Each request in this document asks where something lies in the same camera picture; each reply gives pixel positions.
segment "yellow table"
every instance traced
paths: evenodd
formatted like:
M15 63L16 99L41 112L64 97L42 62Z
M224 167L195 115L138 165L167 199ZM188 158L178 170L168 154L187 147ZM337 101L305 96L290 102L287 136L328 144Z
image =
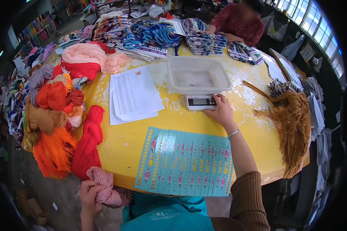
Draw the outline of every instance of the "yellow table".
M142 65L148 66L165 107L164 110L158 112L158 117L111 126L109 123L110 75L99 73L91 84L83 87L87 112L92 105L100 105L105 110L101 124L103 142L97 149L102 168L114 173L114 184L116 186L136 190L134 189L135 177L149 126L183 132L227 136L224 129L203 112L187 111L183 95L172 93L171 90L167 89L166 60L172 56L172 53L173 49L169 49L165 59L157 59L156 62L151 63L133 59L123 69L123 71L126 71ZM181 56L194 56L184 43L182 43L179 53ZM202 58L216 59L222 62L232 80L233 89L224 94L234 109L234 121L239 125L252 151L258 171L261 173L262 184L282 178L284 167L279 150L278 134L268 118L255 118L252 112L252 109L267 109L270 105L263 96L241 85L242 80L246 80L268 92L267 84L272 79L269 77L266 64L263 63L260 67L252 66L234 60L227 52L223 56L211 55ZM76 138L80 139L81 135L82 127L76 130ZM235 179L236 175L233 173L232 182Z

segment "hand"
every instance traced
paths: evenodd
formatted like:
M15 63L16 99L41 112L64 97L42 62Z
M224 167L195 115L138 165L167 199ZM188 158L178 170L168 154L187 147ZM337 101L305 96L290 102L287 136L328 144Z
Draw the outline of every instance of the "hand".
M202 32L206 34L214 34L216 32L216 27L214 25L209 25L208 29Z
M244 42L244 39L242 39L241 37L232 35L232 34L226 34L225 33L224 36L228 42L241 42L241 43Z
M233 120L233 109L230 106L229 100L221 94L213 95L213 98L216 101L217 110L204 110L204 113L221 124L228 135L235 132L238 126Z
M86 180L81 183L81 220L94 220L94 218L96 218L103 211L103 205L95 202L97 192L103 189L105 189L105 186L97 185L92 180Z
M205 34L214 34L215 31L216 31L216 30L211 30L211 29L209 29L209 30L203 30L203 31L201 31L201 32L202 32L202 33L205 33Z

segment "gray yarn skein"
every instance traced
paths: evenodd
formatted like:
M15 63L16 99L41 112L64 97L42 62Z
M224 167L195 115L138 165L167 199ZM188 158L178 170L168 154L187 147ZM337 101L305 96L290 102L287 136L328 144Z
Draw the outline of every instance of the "gray yarn skein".
M53 76L53 65L46 64L40 67L39 70L32 73L29 78L29 99L31 104L38 107L36 96L40 87L44 84L44 79L51 79Z

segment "red patterned top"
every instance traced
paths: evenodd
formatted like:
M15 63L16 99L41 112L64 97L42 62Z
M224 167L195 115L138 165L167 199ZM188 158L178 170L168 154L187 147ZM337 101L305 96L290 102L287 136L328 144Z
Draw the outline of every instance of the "red patterned top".
M212 19L210 25L214 25L216 31L244 39L245 44L253 47L264 33L264 23L258 17L255 17L248 23L242 23L240 17L238 4L230 3Z

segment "concrete floor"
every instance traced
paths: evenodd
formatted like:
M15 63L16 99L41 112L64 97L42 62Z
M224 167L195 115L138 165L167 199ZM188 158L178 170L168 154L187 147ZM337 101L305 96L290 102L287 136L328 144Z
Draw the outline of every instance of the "concrete floor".
M80 16L72 18L62 25L58 32L61 34L54 38L57 42L60 36L69 34L83 27ZM15 140L9 137L7 143L9 153L8 169L9 182L12 190L24 189L29 196L34 197L46 214L47 223L55 231L57 230L81 230L80 212L81 202L77 196L78 185L81 181L73 174L65 180L44 178L37 166L32 153L15 149ZM208 215L210 217L228 217L231 203L229 197L207 197ZM122 223L122 209L104 207L103 212L95 221L100 231L119 230Z

